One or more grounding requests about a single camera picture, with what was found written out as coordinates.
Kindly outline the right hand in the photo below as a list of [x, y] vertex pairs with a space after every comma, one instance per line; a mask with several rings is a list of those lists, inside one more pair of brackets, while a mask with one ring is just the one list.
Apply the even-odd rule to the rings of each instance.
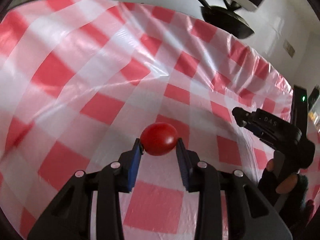
[[299, 219], [309, 221], [314, 210], [311, 200], [306, 200], [308, 178], [293, 172], [285, 179], [275, 175], [276, 163], [269, 160], [258, 183], [258, 189], [285, 222]]

